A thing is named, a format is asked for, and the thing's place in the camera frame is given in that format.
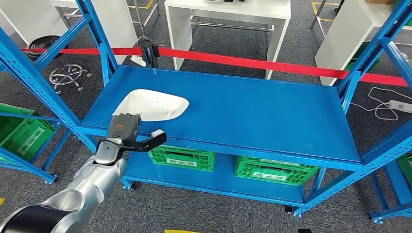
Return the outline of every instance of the black round object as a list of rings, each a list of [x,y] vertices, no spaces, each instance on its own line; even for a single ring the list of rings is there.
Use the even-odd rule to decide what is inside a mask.
[[[59,221],[70,211],[47,206],[28,206],[14,215],[1,233],[46,233],[51,232]]]
[[[44,37],[37,38],[36,40],[32,41],[26,48],[27,49],[32,49],[32,50],[38,50],[38,49],[48,49],[54,42],[56,42],[60,37],[56,35],[47,35]],[[37,60],[43,53],[42,52],[26,52],[27,56],[30,58],[30,60]],[[59,53],[55,58],[60,57],[63,55],[62,53]]]

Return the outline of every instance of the power strip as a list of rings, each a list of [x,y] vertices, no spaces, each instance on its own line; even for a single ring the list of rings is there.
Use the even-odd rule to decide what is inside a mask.
[[[412,113],[412,104],[391,100],[388,102],[389,108],[393,110],[402,111],[405,113]]]

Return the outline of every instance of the blue metal shelf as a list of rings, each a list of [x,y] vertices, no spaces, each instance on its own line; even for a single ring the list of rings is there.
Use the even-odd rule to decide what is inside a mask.
[[[120,180],[126,189],[130,188],[131,180],[140,180],[290,204],[293,205],[293,215],[301,216],[412,147],[410,120],[359,155],[345,118],[360,78],[384,50],[406,83],[412,84],[411,68],[405,65],[399,50],[391,42],[411,18],[412,0],[399,2],[337,87],[118,66],[91,0],[76,2],[83,17],[38,59],[35,66],[0,31],[0,61],[4,69],[55,113],[69,129],[68,133],[75,134],[92,152],[97,145],[93,136],[106,136],[111,115],[120,101],[129,91],[145,88],[182,96],[189,100],[190,106],[176,119],[143,123],[142,137],[160,128],[168,134],[168,145],[221,153],[217,156],[215,171],[207,174],[155,166],[148,162],[147,156],[132,154],[127,175]],[[39,71],[85,25],[101,55],[105,88],[80,121]],[[310,195],[303,198],[301,187],[235,178],[233,155],[229,154],[322,168],[316,175]],[[322,187],[325,167],[346,171]]]
[[[389,180],[389,184],[394,192],[397,206],[389,207],[383,195],[378,180],[375,174],[371,174],[372,183],[375,188],[375,192],[381,207],[380,211],[372,212],[371,218],[374,223],[382,224],[384,219],[397,216],[412,216],[412,192],[411,187],[408,185],[402,171],[396,161],[388,163],[385,167],[386,175]]]
[[[155,165],[146,153],[132,152],[125,178],[185,188],[201,192],[268,201],[292,206],[303,205],[303,188],[272,182],[235,177],[235,159],[231,154],[217,153],[213,172]]]
[[[329,86],[120,66],[81,122],[83,132],[97,128],[106,136],[118,104],[139,88],[189,101],[178,118],[140,127],[145,135],[164,130],[170,145],[339,169],[361,166],[336,88]]]

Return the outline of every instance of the yellow floor marking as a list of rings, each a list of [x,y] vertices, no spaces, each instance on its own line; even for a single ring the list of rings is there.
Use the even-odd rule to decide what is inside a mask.
[[[140,6],[139,9],[146,9],[148,10],[150,6],[152,5],[153,0],[150,0],[149,3],[146,6]]]
[[[188,232],[188,231],[180,231],[180,230],[165,230],[165,233],[198,233],[198,232]]]
[[[315,15],[318,13],[318,9],[316,9],[316,5],[322,4],[321,2],[312,2],[312,9],[313,12],[315,13]],[[325,3],[325,5],[332,5],[332,6],[339,6],[339,3]],[[321,21],[325,21],[325,22],[333,22],[333,19],[324,19],[324,18],[320,18]]]

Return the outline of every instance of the blue shelf surface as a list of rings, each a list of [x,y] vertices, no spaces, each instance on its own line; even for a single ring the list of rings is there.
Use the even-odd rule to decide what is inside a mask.
[[[293,206],[303,205],[301,186],[235,177],[234,155],[217,153],[213,172],[155,165],[146,153],[132,152],[124,178],[177,188]]]
[[[135,89],[190,103],[176,119],[144,122],[142,134],[162,129],[168,138],[361,164],[336,88],[330,86],[120,66],[82,127],[106,131],[116,107]]]

